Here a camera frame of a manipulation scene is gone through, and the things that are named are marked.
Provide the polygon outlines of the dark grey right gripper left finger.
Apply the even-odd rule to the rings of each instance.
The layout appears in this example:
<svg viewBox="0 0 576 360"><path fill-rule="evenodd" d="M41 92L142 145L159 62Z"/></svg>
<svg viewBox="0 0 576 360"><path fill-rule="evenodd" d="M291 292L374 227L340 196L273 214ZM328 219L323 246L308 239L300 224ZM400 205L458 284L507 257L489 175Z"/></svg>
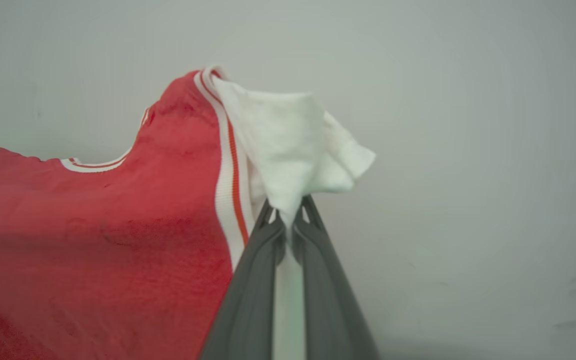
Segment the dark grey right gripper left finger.
<svg viewBox="0 0 576 360"><path fill-rule="evenodd" d="M273 360L275 273L285 248L286 226L265 201L199 360Z"/></svg>

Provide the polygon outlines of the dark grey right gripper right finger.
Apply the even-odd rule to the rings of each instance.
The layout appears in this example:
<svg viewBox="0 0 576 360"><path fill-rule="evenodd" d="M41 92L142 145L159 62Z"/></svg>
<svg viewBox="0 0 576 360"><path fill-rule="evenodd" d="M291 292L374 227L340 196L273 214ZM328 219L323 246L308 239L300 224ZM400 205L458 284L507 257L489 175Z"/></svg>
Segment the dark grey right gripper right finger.
<svg viewBox="0 0 576 360"><path fill-rule="evenodd" d="M292 225L302 268L306 360L381 360L368 323L312 196Z"/></svg>

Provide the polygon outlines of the red and white jersey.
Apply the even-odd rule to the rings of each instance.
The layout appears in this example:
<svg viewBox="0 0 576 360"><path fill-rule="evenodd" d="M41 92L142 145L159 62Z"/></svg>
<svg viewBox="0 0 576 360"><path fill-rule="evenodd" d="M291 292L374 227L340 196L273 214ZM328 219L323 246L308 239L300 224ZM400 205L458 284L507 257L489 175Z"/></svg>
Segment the red and white jersey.
<svg viewBox="0 0 576 360"><path fill-rule="evenodd" d="M0 147L0 360L200 360L266 201L286 228L272 360L306 360L292 226L375 158L310 93L217 66L175 79L112 161Z"/></svg>

